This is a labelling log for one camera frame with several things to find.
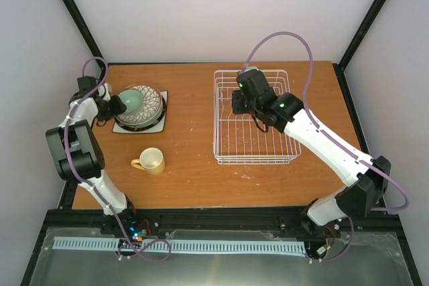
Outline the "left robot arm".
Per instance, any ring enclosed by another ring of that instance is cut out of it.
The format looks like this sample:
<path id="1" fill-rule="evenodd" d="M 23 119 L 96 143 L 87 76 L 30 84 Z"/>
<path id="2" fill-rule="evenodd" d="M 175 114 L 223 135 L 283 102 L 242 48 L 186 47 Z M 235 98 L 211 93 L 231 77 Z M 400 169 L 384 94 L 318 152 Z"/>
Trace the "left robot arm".
<path id="1" fill-rule="evenodd" d="M 78 78 L 78 92 L 70 99 L 66 118 L 46 131 L 56 171 L 64 181 L 78 184 L 101 205 L 104 215 L 125 234 L 139 227 L 139 216 L 129 198 L 120 192 L 105 170 L 105 158 L 92 126 L 126 111 L 109 84 L 92 76 Z"/>

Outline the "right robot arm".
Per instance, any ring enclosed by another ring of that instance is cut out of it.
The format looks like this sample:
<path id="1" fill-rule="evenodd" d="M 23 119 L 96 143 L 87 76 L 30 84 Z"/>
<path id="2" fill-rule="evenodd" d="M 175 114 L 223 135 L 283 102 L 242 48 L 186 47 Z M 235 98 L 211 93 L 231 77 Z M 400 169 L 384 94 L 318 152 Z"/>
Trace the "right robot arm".
<path id="1" fill-rule="evenodd" d="M 251 115 L 260 131 L 273 128 L 303 144 L 343 183 L 339 191 L 307 205 L 299 219 L 302 230 L 315 235 L 330 222 L 344 217 L 361 220 L 375 209 L 387 190 L 391 163 L 386 158 L 374 159 L 355 149 L 306 111 L 293 94 L 277 95 L 261 70 L 241 72 L 236 81 L 239 88 L 232 93 L 234 114 Z"/>

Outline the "floral patterned plate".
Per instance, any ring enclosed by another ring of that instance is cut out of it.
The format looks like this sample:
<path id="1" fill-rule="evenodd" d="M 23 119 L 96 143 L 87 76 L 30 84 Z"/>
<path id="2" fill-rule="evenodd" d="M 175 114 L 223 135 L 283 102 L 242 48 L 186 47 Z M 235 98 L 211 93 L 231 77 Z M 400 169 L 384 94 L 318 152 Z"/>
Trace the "floral patterned plate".
<path id="1" fill-rule="evenodd" d="M 129 86 L 119 93 L 119 98 L 126 110 L 116 119 L 124 125 L 146 126 L 156 120 L 163 109 L 159 90 L 150 86 Z"/>

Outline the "square black-rimmed plate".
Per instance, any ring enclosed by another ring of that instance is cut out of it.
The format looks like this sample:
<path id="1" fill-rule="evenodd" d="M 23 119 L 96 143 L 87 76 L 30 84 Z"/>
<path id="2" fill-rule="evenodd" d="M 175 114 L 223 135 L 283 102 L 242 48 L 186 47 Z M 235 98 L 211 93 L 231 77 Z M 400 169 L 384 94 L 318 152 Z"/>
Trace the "square black-rimmed plate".
<path id="1" fill-rule="evenodd" d="M 116 134 L 154 134 L 161 133 L 166 124 L 167 118 L 167 107 L 168 107 L 168 91 L 161 91 L 162 96 L 162 111 L 157 119 L 155 119 L 152 123 L 141 124 L 136 126 L 124 125 L 119 121 L 115 120 L 113 125 L 113 133 Z"/>

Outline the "yellow ceramic mug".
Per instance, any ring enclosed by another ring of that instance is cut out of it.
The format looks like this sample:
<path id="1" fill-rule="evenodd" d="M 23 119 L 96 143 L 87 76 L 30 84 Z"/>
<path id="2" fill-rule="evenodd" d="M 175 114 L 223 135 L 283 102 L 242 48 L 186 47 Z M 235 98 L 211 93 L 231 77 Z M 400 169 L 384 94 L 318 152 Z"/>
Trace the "yellow ceramic mug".
<path id="1" fill-rule="evenodd" d="M 164 155 L 158 148 L 149 147 L 141 152 L 138 159 L 131 161 L 131 166 L 150 175 L 160 175 L 165 170 Z"/>

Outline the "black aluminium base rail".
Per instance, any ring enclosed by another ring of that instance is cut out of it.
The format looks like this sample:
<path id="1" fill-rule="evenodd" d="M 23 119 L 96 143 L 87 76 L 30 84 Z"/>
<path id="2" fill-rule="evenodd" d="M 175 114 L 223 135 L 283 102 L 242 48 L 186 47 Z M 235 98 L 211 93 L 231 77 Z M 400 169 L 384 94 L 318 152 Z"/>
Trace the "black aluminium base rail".
<path id="1" fill-rule="evenodd" d="M 134 219 L 126 216 L 121 221 L 128 234 L 132 233 L 130 227 L 150 227 L 151 235 L 160 238 L 175 230 L 244 230 L 269 232 L 299 241 L 321 240 L 321 232 L 310 235 L 299 225 L 301 211 L 301 207 L 139 209 Z M 104 216 L 101 210 L 49 210 L 40 236 L 55 228 L 96 228 L 104 235 L 122 235 L 117 221 Z"/>

